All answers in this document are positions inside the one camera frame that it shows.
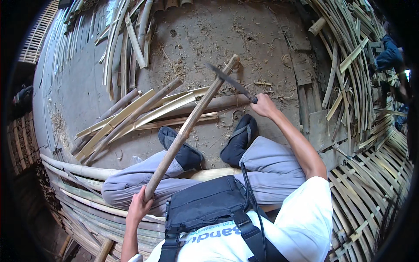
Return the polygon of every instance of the black chest harness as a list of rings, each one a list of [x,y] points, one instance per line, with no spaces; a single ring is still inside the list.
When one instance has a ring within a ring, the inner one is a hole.
[[[243,163],[242,172],[246,187],[234,176],[223,176],[172,195],[166,203],[165,242],[159,262],[175,262],[181,232],[189,233],[232,220],[253,253],[248,258],[249,262],[288,262],[265,237],[260,214],[267,217],[254,199]],[[252,208],[258,213],[262,231],[252,224],[246,214]]]

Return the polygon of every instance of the white t-shirt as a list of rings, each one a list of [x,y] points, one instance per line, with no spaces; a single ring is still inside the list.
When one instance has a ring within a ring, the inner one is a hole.
[[[265,236],[290,262],[323,262],[330,247],[332,212],[329,183],[312,177],[284,200],[275,223],[262,217]],[[247,214],[260,229],[256,212]],[[247,262],[253,253],[240,233],[234,221],[183,233],[177,262]],[[163,242],[153,249],[147,262],[159,260]]]

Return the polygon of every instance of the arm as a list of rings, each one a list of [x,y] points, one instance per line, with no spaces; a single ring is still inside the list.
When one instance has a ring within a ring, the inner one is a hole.
[[[138,254],[137,227],[141,219],[150,211],[153,200],[147,203],[143,201],[146,186],[143,186],[139,193],[132,196],[132,202],[128,208],[128,215],[125,219],[125,236],[122,243],[121,262],[127,262]]]
[[[250,106],[258,115],[268,117],[279,127],[303,169],[306,179],[319,176],[327,180],[326,167],[310,142],[276,108],[268,95],[258,94],[256,97],[258,103],[250,104]]]

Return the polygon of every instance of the foot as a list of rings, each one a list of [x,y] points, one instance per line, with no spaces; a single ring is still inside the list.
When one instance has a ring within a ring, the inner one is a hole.
[[[258,124],[249,114],[245,114],[237,124],[233,136],[221,150],[220,158],[232,166],[239,166],[239,161],[251,142],[256,138]]]
[[[178,133],[170,127],[161,127],[158,131],[158,139],[162,146],[168,150]],[[204,159],[201,152],[184,143],[175,156],[176,161],[184,171],[196,168]]]

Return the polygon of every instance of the grey pants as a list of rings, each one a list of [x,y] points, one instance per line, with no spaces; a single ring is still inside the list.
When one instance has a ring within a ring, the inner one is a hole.
[[[130,166],[110,176],[102,186],[103,199],[128,210],[132,196],[147,184],[166,151],[161,151],[145,161]],[[292,150],[265,137],[257,137],[241,158],[248,172],[258,204],[282,204],[284,199],[305,182],[305,175]],[[155,200],[150,214],[164,216],[166,201],[171,195],[201,183],[192,179],[176,178],[183,172],[173,160],[154,192]],[[235,177],[244,183],[243,175]]]

